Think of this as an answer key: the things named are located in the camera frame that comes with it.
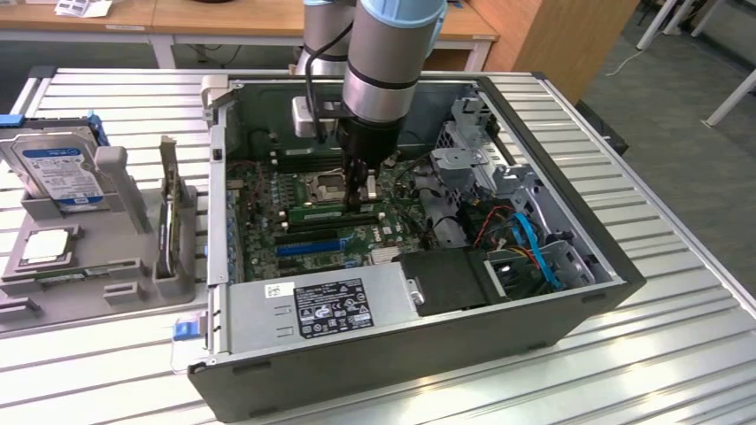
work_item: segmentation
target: desk leg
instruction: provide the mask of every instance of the desk leg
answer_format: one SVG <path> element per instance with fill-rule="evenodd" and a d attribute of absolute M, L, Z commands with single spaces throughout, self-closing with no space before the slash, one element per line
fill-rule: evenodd
<path fill-rule="evenodd" d="M 489 51 L 493 49 L 493 42 L 475 42 L 475 46 L 469 56 L 469 62 L 465 64 L 466 71 L 483 71 Z"/>
<path fill-rule="evenodd" d="M 665 2 L 662 10 L 659 11 L 658 16 L 654 18 L 651 26 L 649 27 L 647 32 L 643 34 L 641 42 L 638 42 L 637 44 L 637 49 L 643 50 L 651 44 L 651 40 L 658 33 L 659 27 L 662 27 L 662 22 L 665 22 L 665 19 L 670 15 L 670 12 L 673 12 L 673 8 L 675 7 L 677 2 L 678 0 L 667 0 L 667 2 Z"/>
<path fill-rule="evenodd" d="M 177 61 L 174 60 L 174 36 L 163 34 L 151 34 L 153 51 L 158 59 L 158 67 L 161 69 L 177 69 Z"/>
<path fill-rule="evenodd" d="M 718 110 L 711 114 L 707 124 L 717 126 L 722 119 L 733 110 L 739 101 L 746 97 L 751 89 L 756 86 L 756 70 L 751 73 L 746 81 L 738 86 L 729 99 L 722 103 Z"/>
<path fill-rule="evenodd" d="M 701 19 L 701 22 L 697 25 L 697 29 L 694 29 L 694 32 L 690 33 L 694 37 L 698 37 L 701 32 L 705 30 L 705 27 L 707 26 L 707 22 L 710 22 L 711 15 L 714 15 L 714 12 L 721 8 L 722 4 L 725 3 L 725 0 L 714 0 L 714 2 L 715 4 L 710 7 L 710 11 Z"/>
<path fill-rule="evenodd" d="M 686 15 L 689 14 L 690 11 L 690 7 L 693 5 L 694 5 L 694 0 L 686 0 L 683 2 L 683 5 L 678 8 L 678 13 L 675 13 L 675 16 L 673 17 L 670 23 L 667 24 L 667 27 L 665 28 L 665 35 L 673 35 L 675 33 L 675 31 L 678 30 L 678 25 L 681 24 L 683 18 L 686 18 Z"/>

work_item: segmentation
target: warning label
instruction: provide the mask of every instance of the warning label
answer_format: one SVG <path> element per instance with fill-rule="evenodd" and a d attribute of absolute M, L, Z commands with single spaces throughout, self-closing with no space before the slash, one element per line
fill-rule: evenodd
<path fill-rule="evenodd" d="M 315 338 L 374 326 L 362 279 L 295 288 L 299 335 Z"/>

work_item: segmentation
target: white wire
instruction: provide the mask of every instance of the white wire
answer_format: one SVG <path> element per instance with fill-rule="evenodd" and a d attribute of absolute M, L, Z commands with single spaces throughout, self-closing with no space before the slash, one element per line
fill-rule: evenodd
<path fill-rule="evenodd" d="M 697 13 L 690 14 L 686 18 L 683 18 L 683 19 L 681 20 L 681 22 L 682 22 L 683 20 L 694 19 L 702 10 L 703 10 L 703 9 L 699 9 L 699 10 L 697 11 Z M 643 49 L 639 53 L 634 54 L 630 58 L 627 58 L 627 59 L 623 61 L 623 63 L 619 64 L 619 67 L 617 68 L 617 70 L 615 70 L 614 72 L 611 72 L 611 73 L 606 73 L 605 76 L 606 76 L 606 77 L 614 77 L 615 75 L 618 75 L 619 72 L 623 70 L 623 67 L 626 66 L 627 62 L 630 62 L 631 60 L 634 60 L 635 58 L 638 58 L 638 57 L 643 54 L 643 52 L 647 51 L 647 50 L 651 48 L 651 43 L 658 39 L 658 37 L 659 37 L 662 34 L 665 34 L 665 31 L 659 31 L 659 32 L 654 35 L 654 37 L 651 38 L 651 40 L 649 41 L 649 47 L 646 47 L 646 49 Z"/>
<path fill-rule="evenodd" d="M 651 38 L 651 41 L 649 42 L 649 47 L 646 47 L 646 49 L 643 49 L 641 52 L 638 52 L 635 55 L 633 55 L 630 58 L 627 58 L 626 60 L 623 60 L 623 63 L 619 64 L 619 67 L 617 68 L 617 70 L 611 73 L 606 73 L 605 76 L 606 77 L 614 77 L 615 75 L 619 74 L 619 72 L 623 70 L 623 68 L 626 67 L 627 62 L 630 62 L 631 60 L 634 60 L 635 58 L 638 58 L 641 55 L 643 55 L 643 52 L 647 51 L 651 48 L 651 43 L 657 40 L 657 38 L 662 35 L 662 31 L 659 31 L 654 37 Z"/>

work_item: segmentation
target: wooden desk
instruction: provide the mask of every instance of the wooden desk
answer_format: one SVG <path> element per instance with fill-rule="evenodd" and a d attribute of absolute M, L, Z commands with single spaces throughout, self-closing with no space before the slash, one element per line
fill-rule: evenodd
<path fill-rule="evenodd" d="M 107 18 L 70 18 L 55 6 L 22 4 L 0 8 L 0 40 L 35 42 L 147 43 L 159 68 L 175 68 L 174 44 L 301 46 L 302 0 L 123 0 Z M 499 34 L 466 4 L 451 7 L 437 49 L 469 50 L 467 71 L 481 71 Z"/>
<path fill-rule="evenodd" d="M 3 6 L 0 41 L 151 44 L 155 1 L 123 0 L 87 19 L 58 16 L 53 4 Z"/>
<path fill-rule="evenodd" d="M 234 0 L 226 4 L 158 0 L 153 38 L 165 52 L 161 67 L 175 67 L 170 56 L 174 44 L 299 46 L 305 19 L 302 0 Z M 498 39 L 499 34 L 467 4 L 450 7 L 435 47 L 470 50 L 466 70 L 483 69 L 489 49 Z"/>
<path fill-rule="evenodd" d="M 19 4 L 0 8 L 0 28 L 49 31 L 150 32 L 157 0 L 123 0 L 106 18 L 58 16 L 53 4 Z"/>

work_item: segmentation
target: metal table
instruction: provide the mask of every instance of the metal table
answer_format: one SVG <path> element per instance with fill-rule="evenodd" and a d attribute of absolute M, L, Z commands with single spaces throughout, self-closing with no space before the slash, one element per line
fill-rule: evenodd
<path fill-rule="evenodd" d="M 142 187 L 158 183 L 157 147 L 161 135 L 171 134 L 179 140 L 182 174 L 206 191 L 209 137 L 198 96 L 206 73 L 59 69 L 55 77 L 30 80 L 15 110 L 55 117 L 95 108 L 111 142 L 130 148 L 130 172 Z M 551 83 L 529 73 L 491 77 L 647 276 L 647 286 L 554 347 L 250 423 L 741 423 L 756 418 L 754 299 Z M 9 172 L 0 174 L 0 190 L 0 252 L 7 253 L 25 215 L 21 184 Z M 207 210 L 207 198 L 201 208 Z M 181 309 L 199 308 L 2 336 L 0 423 L 214 422 L 187 377 L 170 366 L 171 324 Z"/>

